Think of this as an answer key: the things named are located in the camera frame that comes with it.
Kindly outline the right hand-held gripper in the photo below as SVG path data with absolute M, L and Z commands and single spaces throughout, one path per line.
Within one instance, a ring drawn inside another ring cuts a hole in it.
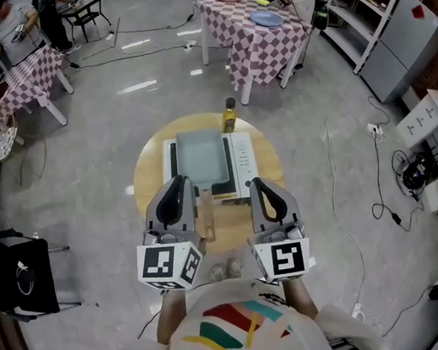
M 248 239 L 266 282 L 297 279 L 310 269 L 310 241 L 295 197 L 277 183 L 253 178 L 253 235 Z

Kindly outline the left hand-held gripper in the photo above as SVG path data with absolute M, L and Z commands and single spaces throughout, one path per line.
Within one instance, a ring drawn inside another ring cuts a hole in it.
M 191 289 L 201 265 L 193 185 L 175 176 L 150 201 L 143 243 L 137 247 L 139 282 L 160 290 Z

